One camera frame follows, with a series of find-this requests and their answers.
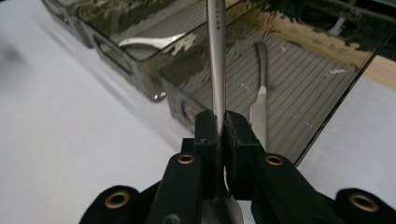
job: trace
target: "metal grommet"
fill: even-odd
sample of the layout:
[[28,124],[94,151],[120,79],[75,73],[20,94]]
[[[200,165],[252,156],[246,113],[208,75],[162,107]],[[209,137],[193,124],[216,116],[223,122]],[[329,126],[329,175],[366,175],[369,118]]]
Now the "metal grommet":
[[181,155],[177,157],[177,161],[180,164],[190,164],[194,161],[194,157],[192,155]]
[[130,194],[126,190],[119,190],[107,196],[105,206],[111,209],[123,207],[131,199]]
[[283,165],[282,159],[280,159],[278,156],[266,156],[265,161],[271,165]]
[[351,194],[348,199],[353,205],[363,211],[373,213],[379,210],[378,204],[373,199],[363,194]]

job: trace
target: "clear plastic tray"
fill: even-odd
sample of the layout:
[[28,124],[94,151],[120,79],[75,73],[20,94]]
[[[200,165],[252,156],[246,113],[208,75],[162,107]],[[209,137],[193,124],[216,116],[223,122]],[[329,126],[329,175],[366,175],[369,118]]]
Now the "clear plastic tray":
[[[254,46],[265,43],[266,150],[298,164],[390,37],[395,20],[339,1],[257,2],[227,26],[226,108],[249,120],[260,87]],[[346,20],[343,31],[329,34],[339,18]],[[172,115],[192,131],[195,115],[212,108],[209,66],[203,41],[162,70]]]
[[76,37],[87,48],[92,49],[93,45],[81,27],[76,16],[76,10],[82,3],[91,0],[42,0],[45,8],[51,17],[61,26]]
[[[226,2],[227,7],[231,7],[238,1]],[[167,47],[157,49],[140,44],[120,48],[119,43],[131,37],[164,38],[184,34],[177,43],[192,45],[194,39],[189,32],[205,22],[206,3],[201,0],[105,0],[88,3],[80,7],[77,14],[100,57],[151,101],[158,102],[165,96],[160,70],[173,61],[174,55]]]

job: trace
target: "silver rod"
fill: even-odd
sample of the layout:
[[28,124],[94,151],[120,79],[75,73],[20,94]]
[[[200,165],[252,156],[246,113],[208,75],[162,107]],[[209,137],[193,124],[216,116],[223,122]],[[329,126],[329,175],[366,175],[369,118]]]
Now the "silver rod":
[[212,104],[221,135],[225,113],[225,1],[207,0]]

